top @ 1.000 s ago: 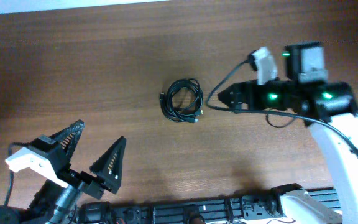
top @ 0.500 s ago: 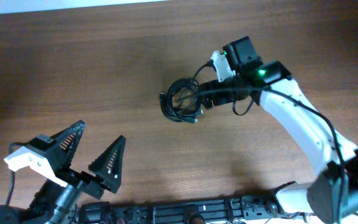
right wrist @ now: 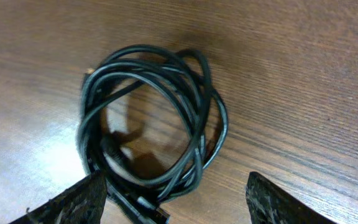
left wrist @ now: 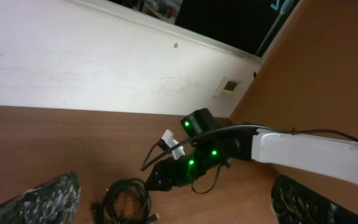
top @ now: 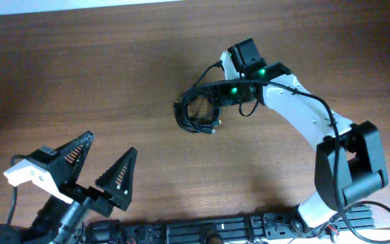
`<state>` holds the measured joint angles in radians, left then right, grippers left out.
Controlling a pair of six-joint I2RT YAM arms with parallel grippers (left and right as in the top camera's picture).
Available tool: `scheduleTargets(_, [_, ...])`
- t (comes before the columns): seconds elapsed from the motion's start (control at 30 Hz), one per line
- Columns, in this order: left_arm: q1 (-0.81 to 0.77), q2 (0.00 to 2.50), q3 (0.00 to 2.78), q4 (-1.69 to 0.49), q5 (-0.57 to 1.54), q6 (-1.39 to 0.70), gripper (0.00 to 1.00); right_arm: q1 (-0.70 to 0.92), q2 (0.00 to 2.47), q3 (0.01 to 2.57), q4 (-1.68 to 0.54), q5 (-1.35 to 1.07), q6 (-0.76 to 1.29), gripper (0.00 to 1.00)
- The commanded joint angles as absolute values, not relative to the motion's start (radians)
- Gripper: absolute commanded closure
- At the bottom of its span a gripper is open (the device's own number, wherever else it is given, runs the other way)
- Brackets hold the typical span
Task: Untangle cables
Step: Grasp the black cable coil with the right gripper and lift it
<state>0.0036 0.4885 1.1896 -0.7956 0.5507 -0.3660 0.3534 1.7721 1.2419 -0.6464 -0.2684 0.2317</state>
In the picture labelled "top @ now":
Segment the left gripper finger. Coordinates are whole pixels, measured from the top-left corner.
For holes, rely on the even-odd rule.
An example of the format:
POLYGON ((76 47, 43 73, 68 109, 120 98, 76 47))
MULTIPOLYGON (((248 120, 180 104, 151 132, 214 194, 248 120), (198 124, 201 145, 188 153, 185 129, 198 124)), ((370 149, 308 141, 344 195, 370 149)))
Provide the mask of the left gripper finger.
POLYGON ((95 181, 107 200, 123 211, 127 211, 132 202, 136 159, 137 150, 131 147, 95 181))
POLYGON ((77 181, 93 141, 94 134, 91 131, 86 131, 70 142, 57 147, 56 150, 68 166, 68 176, 65 183, 77 181))

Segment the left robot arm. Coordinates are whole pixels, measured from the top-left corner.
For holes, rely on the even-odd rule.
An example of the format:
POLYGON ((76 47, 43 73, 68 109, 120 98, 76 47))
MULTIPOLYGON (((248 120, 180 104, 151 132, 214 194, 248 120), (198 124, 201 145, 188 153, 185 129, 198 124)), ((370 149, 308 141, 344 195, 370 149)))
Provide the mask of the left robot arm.
POLYGON ((14 189, 32 182, 50 194, 29 227, 12 224, 14 211, 0 224, 0 243, 126 243, 128 235, 114 208, 126 211, 132 202, 137 150, 131 147, 97 180, 77 184, 94 141, 86 131, 56 149, 42 146, 28 155, 14 155, 4 172, 14 189))

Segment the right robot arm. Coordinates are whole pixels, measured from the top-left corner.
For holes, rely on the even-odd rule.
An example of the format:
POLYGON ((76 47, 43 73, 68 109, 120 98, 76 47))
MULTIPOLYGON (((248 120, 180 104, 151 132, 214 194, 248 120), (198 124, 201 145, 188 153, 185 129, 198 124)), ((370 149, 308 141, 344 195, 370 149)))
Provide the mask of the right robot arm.
POLYGON ((316 152, 316 190, 298 205, 295 230, 307 233, 322 226, 388 185, 381 135, 373 123, 355 124, 331 110, 287 66, 267 64, 252 39, 223 51, 219 67, 225 79, 213 93, 220 104, 256 100, 284 117, 316 152))

